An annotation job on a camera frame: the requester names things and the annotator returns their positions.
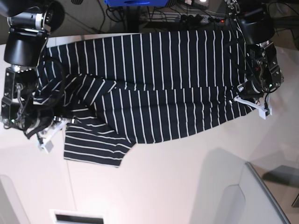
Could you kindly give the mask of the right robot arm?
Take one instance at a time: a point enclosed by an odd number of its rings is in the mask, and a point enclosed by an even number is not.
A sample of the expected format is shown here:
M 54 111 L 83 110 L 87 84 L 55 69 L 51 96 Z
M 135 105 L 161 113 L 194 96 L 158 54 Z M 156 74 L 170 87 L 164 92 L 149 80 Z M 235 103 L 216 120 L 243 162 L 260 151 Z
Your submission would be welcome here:
M 2 0 L 0 14 L 9 25 L 4 61 L 10 65 L 5 73 L 0 118 L 5 128 L 22 131 L 30 139 L 52 125 L 54 108 L 65 90 L 62 63 L 44 52 L 50 34 L 62 25 L 65 10 L 56 0 Z M 36 105 L 37 67 L 47 62 L 60 68 L 60 88 L 49 103 Z

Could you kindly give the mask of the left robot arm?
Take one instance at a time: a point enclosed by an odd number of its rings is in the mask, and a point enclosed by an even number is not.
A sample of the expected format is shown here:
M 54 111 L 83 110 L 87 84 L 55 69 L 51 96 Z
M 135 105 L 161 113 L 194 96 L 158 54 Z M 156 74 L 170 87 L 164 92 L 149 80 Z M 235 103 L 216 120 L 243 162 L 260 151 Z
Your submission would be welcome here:
M 271 38 L 273 20 L 261 0 L 227 0 L 228 20 L 235 22 L 238 37 L 244 40 L 245 81 L 238 86 L 241 99 L 259 99 L 276 91 L 283 83 L 277 51 Z

